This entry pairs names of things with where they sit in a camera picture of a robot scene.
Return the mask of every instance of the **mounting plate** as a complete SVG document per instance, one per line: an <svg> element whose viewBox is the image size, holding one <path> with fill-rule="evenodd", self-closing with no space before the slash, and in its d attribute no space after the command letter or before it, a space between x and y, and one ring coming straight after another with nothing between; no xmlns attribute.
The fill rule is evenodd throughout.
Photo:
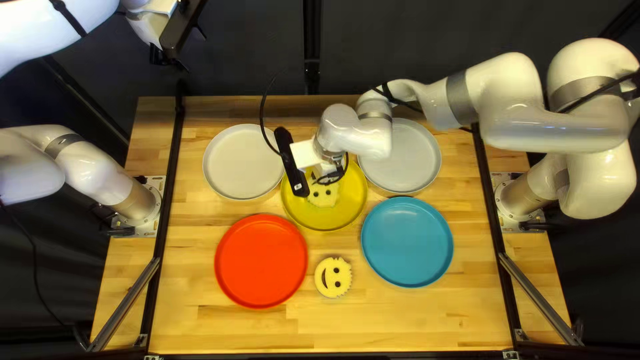
<svg viewBox="0 0 640 360"><path fill-rule="evenodd" d="M491 184L494 189L494 193L498 193L501 190L502 184L508 184L513 180L517 179L518 176L522 175L521 172L491 172ZM545 214L542 210L537 210L534 213L531 213L526 218L516 219L513 217L509 217L500 212L498 209L498 220L500 221L500 228L503 233L544 233L544 230L521 230L520 229L520 221L527 220L529 223L541 223L545 222Z"/></svg>
<svg viewBox="0 0 640 360"><path fill-rule="evenodd" d="M156 209L152 213L152 215L145 219L146 222L139 220L136 224L128 224L128 220L124 219L121 216L116 216L111 219L111 228L112 229L122 229L124 227L134 227L135 233L133 235L113 235L114 238L155 238L156 232L158 228L158 221L160 218L160 205L162 202L162 198L164 197L164 180L166 176L158 175L158 176L145 176L147 178L147 183L143 186L145 188L149 188L149 190L156 197Z"/></svg>

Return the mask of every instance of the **wooden table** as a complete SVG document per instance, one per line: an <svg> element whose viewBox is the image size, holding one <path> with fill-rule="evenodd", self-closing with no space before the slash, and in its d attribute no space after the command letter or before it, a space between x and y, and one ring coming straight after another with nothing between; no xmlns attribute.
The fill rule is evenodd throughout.
<svg viewBox="0 0 640 360"><path fill-rule="evenodd" d="M286 126L294 140L310 138L325 107L354 105L354 95L270 96L266 125ZM437 132L442 169L415 197L433 205L449 223L454 257L447 273L425 288L387 284L360 251L362 220L390 194L369 183L367 205L356 224L334 233L301 229L309 270L301 289L285 304L254 311L235 305L220 290L213 268L216 246L236 221L254 213L286 218L279 187L256 200L220 197L202 175L202 155L222 129L256 123L259 97L187 97L175 193L150 339L158 354L261 352L372 352L501 350L511 346L497 265L476 163L472 135ZM126 170L163 175L174 119L171 97L141 97ZM426 122L400 107L395 116ZM492 171L526 171L522 152L487 147ZM556 311L568 321L562 289L546 234L505 235L509 255ZM111 239L93 323L96 335L151 258L154 239ZM329 254L353 266L353 285L338 300L315 289L313 271ZM536 341L560 343L551 326L515 284L524 331ZM130 346L140 332L141 296L109 348Z"/></svg>

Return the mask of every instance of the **teal plate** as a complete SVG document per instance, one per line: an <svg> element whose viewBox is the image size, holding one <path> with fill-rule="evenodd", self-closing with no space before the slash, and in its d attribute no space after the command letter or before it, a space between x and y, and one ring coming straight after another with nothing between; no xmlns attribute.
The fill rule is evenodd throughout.
<svg viewBox="0 0 640 360"><path fill-rule="evenodd" d="M453 258L453 236L444 217L424 201L394 197L367 215L360 233L369 266L403 288L427 286Z"/></svg>

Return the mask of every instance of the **sponge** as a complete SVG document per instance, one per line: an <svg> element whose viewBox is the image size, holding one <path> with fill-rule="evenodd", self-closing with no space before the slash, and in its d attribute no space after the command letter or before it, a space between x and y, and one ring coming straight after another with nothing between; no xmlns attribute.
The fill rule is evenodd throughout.
<svg viewBox="0 0 640 360"><path fill-rule="evenodd" d="M342 258L326 258L316 267L314 278L320 294L337 298L351 287L351 265Z"/></svg>

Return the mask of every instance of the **red plate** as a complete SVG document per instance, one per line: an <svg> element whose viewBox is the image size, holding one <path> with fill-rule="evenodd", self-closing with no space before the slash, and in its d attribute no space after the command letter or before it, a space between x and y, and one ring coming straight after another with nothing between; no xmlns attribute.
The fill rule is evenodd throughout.
<svg viewBox="0 0 640 360"><path fill-rule="evenodd" d="M290 222L253 215L236 222L216 249L216 278L234 302L252 309L283 303L307 272L307 243Z"/></svg>

